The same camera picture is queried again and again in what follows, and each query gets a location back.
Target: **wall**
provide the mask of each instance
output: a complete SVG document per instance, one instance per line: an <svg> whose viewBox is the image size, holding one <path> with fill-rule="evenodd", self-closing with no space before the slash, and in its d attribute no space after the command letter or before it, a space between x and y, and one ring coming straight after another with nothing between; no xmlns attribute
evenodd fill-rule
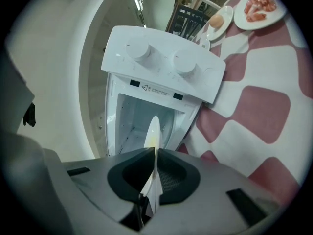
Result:
<svg viewBox="0 0 313 235"><path fill-rule="evenodd" d="M106 13L95 37L88 76L89 117L96 146L100 156L107 154L105 137L105 93L108 74L101 70L103 48L116 25L140 26L134 2L115 0Z"/></svg>
<svg viewBox="0 0 313 235"><path fill-rule="evenodd" d="M175 0L144 0L143 16L149 28L165 31Z"/></svg>
<svg viewBox="0 0 313 235"><path fill-rule="evenodd" d="M35 95L36 126L19 134L62 161L99 157L88 109L89 63L96 33L114 0L33 0L6 46Z"/></svg>

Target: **kitchen appliance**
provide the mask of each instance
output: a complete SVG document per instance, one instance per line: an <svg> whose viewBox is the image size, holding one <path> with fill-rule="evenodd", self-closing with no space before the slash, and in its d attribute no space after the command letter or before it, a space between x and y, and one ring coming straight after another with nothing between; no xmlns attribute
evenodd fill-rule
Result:
<svg viewBox="0 0 313 235"><path fill-rule="evenodd" d="M5 208L14 207L19 220L27 220L24 230L58 235L260 234L280 214L269 192L234 169L163 149L157 117L145 148L62 163L56 152L16 134L16 123L33 95L11 69L8 56L0 58L0 66L8 80L0 91L6 114L0 121ZM15 90L8 92L11 84ZM8 95L16 100L10 103ZM156 169L161 193L151 188L155 197L146 197L142 190ZM149 205L159 206L151 213Z"/></svg>
<svg viewBox="0 0 313 235"><path fill-rule="evenodd" d="M109 73L105 115L112 156L142 148L154 116L159 118L162 147L175 150L202 102L214 102L225 62L167 32L116 26L101 70Z"/></svg>

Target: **black vent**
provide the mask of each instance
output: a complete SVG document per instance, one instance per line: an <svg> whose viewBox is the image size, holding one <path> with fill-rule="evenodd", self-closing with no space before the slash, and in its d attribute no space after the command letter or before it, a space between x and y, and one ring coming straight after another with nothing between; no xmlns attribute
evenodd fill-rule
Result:
<svg viewBox="0 0 313 235"><path fill-rule="evenodd" d="M131 80L130 84L133 85L133 86L139 87L140 82L135 81L135 80Z"/></svg>
<svg viewBox="0 0 313 235"><path fill-rule="evenodd" d="M180 95L178 93L174 93L174 96L173 96L173 98L176 98L178 100L182 100L183 97L184 97L183 95Z"/></svg>
<svg viewBox="0 0 313 235"><path fill-rule="evenodd" d="M76 175L83 174L89 171L90 169L88 169L87 167L81 167L81 168L77 168L73 170L68 170L67 173L71 177L71 176L76 176Z"/></svg>
<svg viewBox="0 0 313 235"><path fill-rule="evenodd" d="M243 190L230 190L226 194L249 226L253 226L266 218L265 212Z"/></svg>
<svg viewBox="0 0 313 235"><path fill-rule="evenodd" d="M157 170L160 175L163 192L176 188L186 177L185 169L163 156L157 158Z"/></svg>

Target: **red and white tablecloth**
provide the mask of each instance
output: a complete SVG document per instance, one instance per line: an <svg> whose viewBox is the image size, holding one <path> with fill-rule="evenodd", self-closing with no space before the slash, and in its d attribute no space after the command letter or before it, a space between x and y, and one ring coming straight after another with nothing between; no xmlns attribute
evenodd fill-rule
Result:
<svg viewBox="0 0 313 235"><path fill-rule="evenodd" d="M300 29L290 14L255 31L232 22L210 51L226 62L221 88L179 151L228 165L287 204L312 160L313 63Z"/></svg>

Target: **black slot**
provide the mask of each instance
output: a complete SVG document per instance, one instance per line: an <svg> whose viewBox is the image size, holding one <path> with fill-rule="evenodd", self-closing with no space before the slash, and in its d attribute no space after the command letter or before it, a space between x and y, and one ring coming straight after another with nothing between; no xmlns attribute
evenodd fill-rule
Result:
<svg viewBox="0 0 313 235"><path fill-rule="evenodd" d="M226 194L249 226L253 226L266 218L265 212L241 189L230 190Z"/></svg>
<svg viewBox="0 0 313 235"><path fill-rule="evenodd" d="M76 176L76 175L83 174L89 171L90 170L87 167L82 167L82 168L77 168L73 170L68 170L67 173L71 177L71 176Z"/></svg>
<svg viewBox="0 0 313 235"><path fill-rule="evenodd" d="M138 196L154 169L154 150L153 147L137 150L140 151L138 155L109 170L108 183L119 198L138 202Z"/></svg>
<svg viewBox="0 0 313 235"><path fill-rule="evenodd" d="M173 96L173 98L176 98L178 100L182 100L183 97L184 97L183 95L180 95L178 93L174 93L174 96Z"/></svg>
<svg viewBox="0 0 313 235"><path fill-rule="evenodd" d="M136 86L136 87L139 87L140 82L135 81L135 80L131 80L131 85Z"/></svg>

